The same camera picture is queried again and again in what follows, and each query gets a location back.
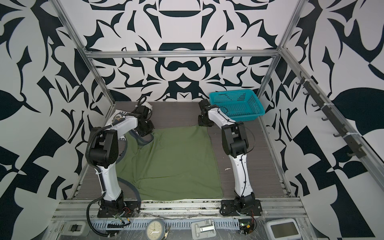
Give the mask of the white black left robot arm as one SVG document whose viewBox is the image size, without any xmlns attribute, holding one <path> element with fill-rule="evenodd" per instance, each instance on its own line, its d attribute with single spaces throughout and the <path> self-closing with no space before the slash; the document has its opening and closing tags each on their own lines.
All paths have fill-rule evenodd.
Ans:
<svg viewBox="0 0 384 240">
<path fill-rule="evenodd" d="M 110 214 L 123 211 L 124 194 L 121 190 L 116 172 L 119 157 L 119 138 L 126 133 L 142 139 L 152 135 L 154 125 L 150 120 L 152 105 L 137 105 L 132 112 L 116 111 L 104 127 L 91 129 L 86 148 L 86 160 L 93 167 L 102 188 L 101 209 Z"/>
</svg>

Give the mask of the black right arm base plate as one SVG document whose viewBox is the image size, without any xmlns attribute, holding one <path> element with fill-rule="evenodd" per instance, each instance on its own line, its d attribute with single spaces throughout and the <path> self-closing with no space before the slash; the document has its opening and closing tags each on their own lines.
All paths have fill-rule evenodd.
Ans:
<svg viewBox="0 0 384 240">
<path fill-rule="evenodd" d="M 222 216 L 261 216 L 262 206 L 259 200 L 243 203 L 238 200 L 221 200 L 220 214 Z"/>
</svg>

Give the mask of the green tank top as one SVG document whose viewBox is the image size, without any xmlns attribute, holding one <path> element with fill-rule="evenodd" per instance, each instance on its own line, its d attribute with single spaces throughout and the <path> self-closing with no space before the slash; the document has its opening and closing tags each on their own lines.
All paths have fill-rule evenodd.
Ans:
<svg viewBox="0 0 384 240">
<path fill-rule="evenodd" d="M 218 163 L 206 127 L 154 130 L 144 142 L 126 133 L 127 149 L 117 162 L 117 177 L 142 200 L 174 201 L 223 197 Z"/>
</svg>

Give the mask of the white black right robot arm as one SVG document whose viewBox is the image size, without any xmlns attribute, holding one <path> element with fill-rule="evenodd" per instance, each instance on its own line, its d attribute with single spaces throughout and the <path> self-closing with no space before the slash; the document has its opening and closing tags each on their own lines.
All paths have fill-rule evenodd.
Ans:
<svg viewBox="0 0 384 240">
<path fill-rule="evenodd" d="M 201 100 L 199 107 L 201 114 L 198 116 L 198 125 L 202 127 L 216 125 L 221 130 L 223 150 L 228 155 L 234 172 L 235 204 L 239 209 L 248 208 L 255 197 L 247 169 L 249 141 L 246 127 L 242 122 L 232 120 L 219 106 L 211 105 L 208 100 Z"/>
</svg>

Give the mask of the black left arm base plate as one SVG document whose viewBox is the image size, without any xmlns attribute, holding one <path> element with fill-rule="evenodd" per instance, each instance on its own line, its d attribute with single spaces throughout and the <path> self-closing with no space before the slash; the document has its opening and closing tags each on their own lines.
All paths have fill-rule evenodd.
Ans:
<svg viewBox="0 0 384 240">
<path fill-rule="evenodd" d="M 140 212 L 141 202 L 139 201 L 104 201 L 101 200 L 98 218 L 113 218 L 119 214 L 120 217 L 129 218 L 133 217 Z"/>
</svg>

